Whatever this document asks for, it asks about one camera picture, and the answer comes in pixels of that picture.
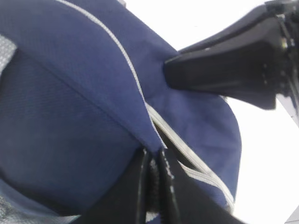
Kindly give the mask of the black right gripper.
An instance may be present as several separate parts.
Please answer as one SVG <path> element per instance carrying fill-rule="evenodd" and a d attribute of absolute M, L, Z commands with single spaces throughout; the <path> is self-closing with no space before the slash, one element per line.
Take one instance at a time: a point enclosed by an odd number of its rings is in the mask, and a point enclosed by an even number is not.
<path fill-rule="evenodd" d="M 215 93 L 272 110 L 287 58 L 290 92 L 299 96 L 299 2 L 271 0 L 164 63 L 167 84 Z"/>

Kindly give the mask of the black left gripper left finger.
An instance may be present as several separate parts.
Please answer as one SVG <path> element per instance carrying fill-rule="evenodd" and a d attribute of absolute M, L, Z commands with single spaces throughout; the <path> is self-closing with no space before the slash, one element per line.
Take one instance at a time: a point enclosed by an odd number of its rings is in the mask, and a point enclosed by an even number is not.
<path fill-rule="evenodd" d="M 80 224 L 144 224 L 146 219 L 147 151 L 136 151 L 117 183 L 86 213 Z"/>

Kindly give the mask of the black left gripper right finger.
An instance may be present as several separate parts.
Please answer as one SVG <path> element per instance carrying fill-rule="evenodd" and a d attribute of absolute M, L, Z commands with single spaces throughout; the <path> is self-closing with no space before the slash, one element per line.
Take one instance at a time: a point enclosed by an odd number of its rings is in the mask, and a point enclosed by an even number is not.
<path fill-rule="evenodd" d="M 173 152 L 158 153 L 160 215 L 163 224 L 241 224 L 214 202 L 180 166 Z"/>

